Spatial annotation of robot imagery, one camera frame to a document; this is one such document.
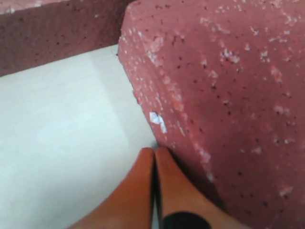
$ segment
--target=pink speckled stone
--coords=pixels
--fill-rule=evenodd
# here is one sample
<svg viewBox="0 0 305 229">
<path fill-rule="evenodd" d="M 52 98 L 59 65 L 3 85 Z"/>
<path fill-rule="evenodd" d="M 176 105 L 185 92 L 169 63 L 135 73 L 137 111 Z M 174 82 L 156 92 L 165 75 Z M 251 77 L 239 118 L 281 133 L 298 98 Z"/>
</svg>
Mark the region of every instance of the pink speckled stone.
<svg viewBox="0 0 305 229">
<path fill-rule="evenodd" d="M 132 0 L 0 0 L 0 76 L 116 44 Z"/>
<path fill-rule="evenodd" d="M 122 27 L 119 58 L 159 144 L 256 229 L 305 228 L 304 11 L 138 0 Z"/>
</svg>

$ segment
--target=white floor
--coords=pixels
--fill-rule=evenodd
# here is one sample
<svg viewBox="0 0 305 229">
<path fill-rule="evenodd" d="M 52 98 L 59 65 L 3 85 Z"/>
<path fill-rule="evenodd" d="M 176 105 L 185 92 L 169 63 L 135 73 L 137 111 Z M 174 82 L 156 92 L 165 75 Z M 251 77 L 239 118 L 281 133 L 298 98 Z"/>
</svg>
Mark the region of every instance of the white floor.
<svg viewBox="0 0 305 229">
<path fill-rule="evenodd" d="M 155 145 L 116 50 L 0 78 L 1 229 L 69 226 Z"/>
</svg>

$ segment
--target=red concrete block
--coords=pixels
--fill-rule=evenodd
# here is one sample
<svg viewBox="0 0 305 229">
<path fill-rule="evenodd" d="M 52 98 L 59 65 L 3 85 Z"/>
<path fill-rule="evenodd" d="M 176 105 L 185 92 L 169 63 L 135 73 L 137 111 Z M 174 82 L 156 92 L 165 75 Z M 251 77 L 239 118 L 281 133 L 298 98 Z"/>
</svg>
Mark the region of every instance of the red concrete block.
<svg viewBox="0 0 305 229">
<path fill-rule="evenodd" d="M 119 58 L 159 144 L 257 229 L 305 228 L 304 10 L 138 0 L 122 27 Z"/>
<path fill-rule="evenodd" d="M 116 44 L 131 1 L 0 1 L 0 76 Z"/>
</svg>

